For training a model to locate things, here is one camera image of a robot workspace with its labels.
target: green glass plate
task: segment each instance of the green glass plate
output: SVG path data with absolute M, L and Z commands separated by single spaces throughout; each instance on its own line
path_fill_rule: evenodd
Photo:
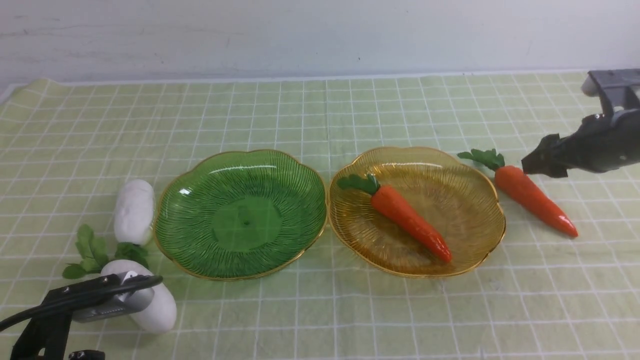
M 320 175 L 288 154 L 223 152 L 167 186 L 154 237 L 191 275 L 249 279 L 300 257 L 322 233 L 326 209 Z

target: green carrot top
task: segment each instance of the green carrot top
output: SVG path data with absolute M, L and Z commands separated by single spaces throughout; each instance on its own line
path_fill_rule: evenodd
M 375 195 L 375 193 L 380 189 L 380 183 L 372 174 L 367 174 L 367 178 L 364 179 L 356 174 L 351 174 L 348 177 L 341 177 L 337 181 L 338 187 L 343 190 L 353 188 L 357 190 L 361 190 L 369 195 Z
M 495 149 L 480 151 L 478 149 L 471 149 L 471 152 L 465 151 L 458 154 L 461 159 L 473 160 L 476 163 L 480 163 L 493 171 L 498 170 L 504 166 L 504 156 L 498 154 Z

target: green checkered tablecloth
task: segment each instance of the green checkered tablecloth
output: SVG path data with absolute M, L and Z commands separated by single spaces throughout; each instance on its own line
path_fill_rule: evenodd
M 600 112 L 583 73 L 253 83 L 74 85 L 46 79 L 0 106 L 0 318 L 69 281 L 82 223 L 114 251 L 116 192 L 160 192 L 221 151 L 278 149 L 325 181 L 381 145 L 496 147 L 517 164 L 543 135 Z M 108 359 L 640 359 L 639 167 L 534 180 L 580 231 L 567 240 L 501 197 L 507 235 L 444 281 L 375 270 L 327 229 L 268 277 L 211 282 L 150 245 L 178 305 L 156 336 L 123 316 L 72 326 L 68 350 Z M 25 324 L 0 334 L 0 357 Z

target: plate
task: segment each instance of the plate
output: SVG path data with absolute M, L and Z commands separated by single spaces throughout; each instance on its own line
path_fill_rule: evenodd
M 172 181 L 158 202 L 162 253 L 206 279 L 251 279 L 300 257 L 326 225 L 320 175 L 276 150 L 224 152 Z
M 393 186 L 444 237 L 452 261 L 441 262 L 371 207 L 371 196 L 337 180 L 373 174 Z M 370 264 L 405 277 L 447 277 L 480 265 L 504 237 L 506 221 L 491 181 L 445 152 L 380 147 L 338 171 L 329 188 L 329 221 L 337 237 Z

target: toy carrot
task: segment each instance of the toy carrot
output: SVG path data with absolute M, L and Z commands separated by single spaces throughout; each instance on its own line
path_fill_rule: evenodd
M 345 190 L 355 188 L 371 195 L 371 206 L 427 247 L 446 263 L 451 262 L 451 251 L 442 235 L 427 223 L 409 203 L 389 185 L 380 185 L 373 175 L 363 179 L 355 174 L 338 180 Z
M 549 199 L 538 186 L 517 167 L 504 165 L 504 157 L 495 149 L 458 154 L 461 159 L 478 162 L 495 171 L 495 185 L 509 197 L 522 205 L 542 222 L 573 238 L 578 237 L 578 230 L 569 217 Z

